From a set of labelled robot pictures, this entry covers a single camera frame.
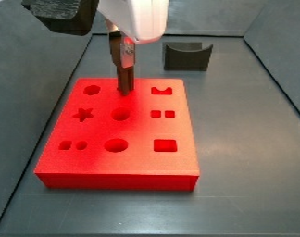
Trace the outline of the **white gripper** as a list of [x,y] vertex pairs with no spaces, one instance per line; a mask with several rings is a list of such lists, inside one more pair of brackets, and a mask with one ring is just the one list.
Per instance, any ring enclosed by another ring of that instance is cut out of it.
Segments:
[[105,17],[111,60],[119,69],[135,64],[135,44],[148,44],[160,38],[167,9],[168,0],[99,0],[97,11]]

